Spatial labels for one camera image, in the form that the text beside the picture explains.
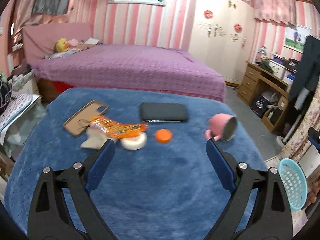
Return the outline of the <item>person's right hand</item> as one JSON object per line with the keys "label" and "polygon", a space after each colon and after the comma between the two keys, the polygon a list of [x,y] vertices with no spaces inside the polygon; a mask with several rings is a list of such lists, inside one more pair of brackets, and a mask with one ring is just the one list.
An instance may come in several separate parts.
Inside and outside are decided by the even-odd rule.
{"label": "person's right hand", "polygon": [[308,197],[306,200],[307,206],[310,206],[311,204],[314,204],[316,202],[318,193],[319,193],[319,174],[317,174],[317,178],[313,182],[311,189],[308,193]]}

